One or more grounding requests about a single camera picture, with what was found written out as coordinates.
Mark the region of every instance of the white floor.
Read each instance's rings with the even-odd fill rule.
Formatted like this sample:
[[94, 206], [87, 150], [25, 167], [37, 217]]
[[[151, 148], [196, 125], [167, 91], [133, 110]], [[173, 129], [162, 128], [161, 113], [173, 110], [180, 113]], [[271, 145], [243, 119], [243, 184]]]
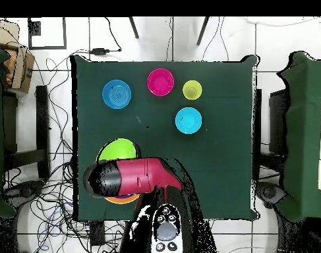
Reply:
[[[169, 17], [134, 17], [139, 39], [134, 37], [128, 18], [109, 18], [111, 28], [118, 43], [123, 49], [120, 53], [110, 53], [105, 57], [90, 55], [93, 61], [164, 61], [166, 60], [166, 49], [171, 37]], [[196, 45], [198, 35], [204, 20], [199, 17], [175, 17], [174, 22], [174, 61], [200, 61], [206, 46], [214, 36], [218, 19], [220, 25], [223, 16], [210, 18], [204, 37], [200, 46]], [[276, 72], [284, 69], [288, 62], [289, 54], [293, 51], [306, 51], [315, 59], [321, 59], [321, 18], [311, 17], [225, 17], [221, 29], [230, 61], [239, 61], [245, 55], [258, 55], [260, 63], [258, 66], [258, 88], [262, 88], [262, 142], [269, 143], [269, 107], [268, 98], [271, 92], [284, 89], [283, 81], [277, 77]], [[7, 20], [17, 22], [20, 26], [20, 43], [28, 45], [27, 18], [8, 18]], [[33, 40], [33, 46], [47, 46], [54, 43], [59, 45], [61, 32], [61, 18], [47, 20], [41, 18], [42, 37]], [[48, 84], [55, 72], [48, 69], [54, 67], [53, 61], [45, 60], [50, 58], [59, 64], [72, 52], [79, 49], [89, 50], [95, 47], [106, 49], [117, 49], [105, 18], [66, 18], [67, 27], [67, 49], [64, 50], [33, 50], [38, 66], [35, 65], [32, 75], [30, 92], [21, 98], [18, 104], [17, 122], [17, 144], [18, 150], [30, 150], [36, 148], [36, 107], [34, 92], [37, 85], [42, 85], [42, 78]], [[171, 42], [168, 49], [168, 60], [171, 60]], [[220, 28], [209, 48], [204, 60], [226, 61], [227, 53], [220, 37]], [[58, 86], [51, 93], [52, 100], [65, 109], [69, 114], [69, 121], [66, 124], [64, 138], [72, 145], [72, 124], [71, 124], [71, 77], [70, 63], [63, 61], [58, 66], [58, 71], [52, 78], [48, 88], [51, 90]], [[66, 114], [56, 109], [59, 121], [63, 124], [67, 121]], [[50, 114], [56, 118], [52, 108]], [[50, 148], [55, 153], [60, 141], [60, 132], [54, 121], [50, 121]], [[54, 169], [64, 161], [71, 158], [70, 154], [63, 154], [63, 148], [58, 149], [59, 154], [52, 161], [51, 168]], [[37, 179], [36, 164], [22, 167], [22, 174], [15, 181], [26, 181]], [[261, 176], [269, 175], [269, 172], [262, 169]], [[11, 171], [11, 177], [17, 174], [16, 170]], [[56, 172], [51, 180], [60, 180], [61, 170]], [[22, 250], [33, 253], [39, 246], [38, 237], [42, 240], [47, 233], [42, 220], [43, 216], [40, 207], [49, 209], [51, 203], [42, 202], [26, 204], [20, 211], [18, 220], [18, 242]], [[267, 210], [259, 199], [255, 200], [255, 208], [260, 213], [260, 218], [255, 221], [210, 221], [212, 232], [220, 253], [276, 253], [277, 247], [277, 221], [273, 210]], [[47, 210], [47, 217], [53, 214], [53, 209]], [[108, 230], [108, 237], [113, 238], [117, 228]], [[65, 236], [56, 229], [53, 235], [45, 242], [45, 247], [39, 253], [56, 253], [62, 243], [65, 243], [58, 253], [87, 253], [77, 238], [65, 240]], [[82, 240], [86, 247], [87, 240]]]

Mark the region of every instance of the yellow cup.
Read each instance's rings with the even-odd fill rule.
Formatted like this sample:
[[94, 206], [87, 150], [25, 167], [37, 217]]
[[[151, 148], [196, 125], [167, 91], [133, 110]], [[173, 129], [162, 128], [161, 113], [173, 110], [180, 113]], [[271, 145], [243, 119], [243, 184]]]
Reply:
[[189, 80], [183, 87], [184, 96], [188, 100], [196, 100], [201, 96], [202, 87], [196, 80]]

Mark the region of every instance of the dark green tabletop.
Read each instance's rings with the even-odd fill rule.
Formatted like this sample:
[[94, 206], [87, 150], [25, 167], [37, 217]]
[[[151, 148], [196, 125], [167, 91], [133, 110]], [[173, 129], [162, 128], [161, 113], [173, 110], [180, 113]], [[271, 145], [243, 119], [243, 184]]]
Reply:
[[288, 195], [277, 204], [290, 221], [321, 218], [321, 190], [318, 189], [318, 162], [321, 139], [321, 60], [298, 51], [279, 73], [290, 92], [287, 147], [283, 186]]
[[[252, 68], [256, 56], [236, 63], [99, 63], [78, 55], [73, 58], [79, 220], [132, 218], [136, 201], [112, 204], [91, 197], [82, 185], [85, 168], [96, 160], [101, 147], [115, 138], [136, 142], [143, 157], [178, 159], [192, 177], [204, 218], [256, 218], [250, 209]], [[156, 68], [171, 71], [175, 79], [172, 91], [162, 98], [152, 94], [146, 84]], [[113, 79], [131, 88], [132, 99], [124, 109], [111, 109], [103, 102], [103, 87]], [[188, 80], [202, 85], [197, 100], [183, 95]], [[202, 115], [202, 126], [194, 134], [182, 134], [175, 126], [175, 116], [184, 107], [193, 107]]]

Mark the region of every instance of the button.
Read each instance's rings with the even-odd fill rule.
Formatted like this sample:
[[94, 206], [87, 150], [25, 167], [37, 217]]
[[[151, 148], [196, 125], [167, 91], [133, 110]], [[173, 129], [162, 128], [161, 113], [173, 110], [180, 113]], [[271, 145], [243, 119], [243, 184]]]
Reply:
[[163, 214], [169, 214], [169, 208], [164, 208], [163, 209]]
[[158, 243], [157, 245], [156, 245], [156, 250], [158, 251], [158, 252], [161, 252], [161, 251], [163, 251], [165, 249], [165, 245], [162, 243], [162, 242], [160, 242], [160, 243]]
[[164, 222], [165, 221], [165, 216], [161, 215], [158, 217], [158, 222], [161, 223], [161, 222]]
[[167, 247], [169, 251], [176, 251], [178, 249], [178, 246], [174, 242], [170, 242]]
[[169, 217], [168, 217], [168, 220], [170, 220], [170, 222], [174, 222], [175, 221], [175, 216], [173, 214], [171, 214]]
[[177, 236], [177, 228], [172, 223], [163, 222], [157, 230], [157, 238], [162, 241], [173, 240]]

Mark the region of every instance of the magenta bowl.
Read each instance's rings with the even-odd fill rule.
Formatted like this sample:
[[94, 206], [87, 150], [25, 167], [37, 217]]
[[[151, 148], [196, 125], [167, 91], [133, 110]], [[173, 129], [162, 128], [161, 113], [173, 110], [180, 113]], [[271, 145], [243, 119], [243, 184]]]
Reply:
[[165, 96], [174, 87], [174, 77], [168, 70], [158, 68], [148, 75], [147, 87], [154, 95]]

